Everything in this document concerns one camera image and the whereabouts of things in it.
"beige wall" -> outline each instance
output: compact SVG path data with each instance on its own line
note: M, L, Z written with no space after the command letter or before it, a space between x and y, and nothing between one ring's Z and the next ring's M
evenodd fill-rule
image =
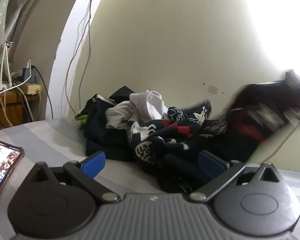
M32 64L39 69L46 85L49 85L55 52L74 2L75 0L39 0L36 3L17 46L12 71L25 67L31 57ZM46 93L43 92L42 96L40 116L44 119Z
M91 26L92 53L82 102L96 93L110 96L127 85L136 92L160 92L167 106L184 107L209 98L216 116L242 85L279 79L289 66L300 71L300 8L286 3L101 0ZM87 55L86 41L71 96L76 110ZM209 85L218 87L218 94L209 93ZM279 134L276 143L284 137L284 132ZM263 160L273 148L273 143L264 144L254 160ZM300 131L273 161L279 168L300 171Z

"circular button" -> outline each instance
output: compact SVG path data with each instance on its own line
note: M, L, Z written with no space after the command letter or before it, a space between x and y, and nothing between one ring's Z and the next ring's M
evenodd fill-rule
M31 202L31 210L39 215L51 216L66 209L68 201L62 195L42 195Z
M244 196L240 205L246 212L257 216L270 215L279 206L278 201L273 196L263 193L253 193Z

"wall switch plate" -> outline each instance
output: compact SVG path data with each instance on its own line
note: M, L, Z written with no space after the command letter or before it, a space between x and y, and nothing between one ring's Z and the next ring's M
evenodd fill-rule
M213 93L213 94L217 94L218 93L218 88L214 87L214 86L209 86L208 92Z

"white doorframe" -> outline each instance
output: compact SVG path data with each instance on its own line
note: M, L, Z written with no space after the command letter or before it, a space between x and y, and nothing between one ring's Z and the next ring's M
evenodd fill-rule
M101 0L92 0L92 5L91 5L92 16L91 16L90 24L93 20L93 17L96 13L100 1ZM69 114L69 105L67 104L66 97L65 97L65 90L64 90L65 76L66 76L67 69L69 67L69 63L74 55L74 50L76 49L77 44L79 43L82 37L84 26L86 25L89 19L89 15L88 15L86 20L82 21L82 19L85 17L88 4L89 4L89 0L75 1L74 6L69 14L68 20L63 29L60 43L55 54L55 59L52 66L50 83L48 88L48 92L51 98L51 103L53 106L54 118L65 117L68 116ZM88 33L88 29L86 29L78 53L74 58L69 70L68 84L67 84L67 92L69 97L71 96L71 90L73 86L73 79L75 75L76 66L80 58L81 50L85 42L87 33ZM45 118L46 119L52 118L49 102L47 102L46 104Z

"bed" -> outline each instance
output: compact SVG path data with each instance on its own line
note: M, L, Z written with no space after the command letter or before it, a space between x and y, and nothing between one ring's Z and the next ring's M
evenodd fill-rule
M62 166L69 160L85 159L83 134L73 117L32 122L0 131L0 140L23 147L25 157L11 175L0 196L0 240L15 235L7 217L7 206L28 172L38 161L49 166ZM300 201L300 173L280 171ZM107 160L97 181L124 196L128 192L161 193L155 178L142 172L134 163ZM300 239L300 220L294 235Z

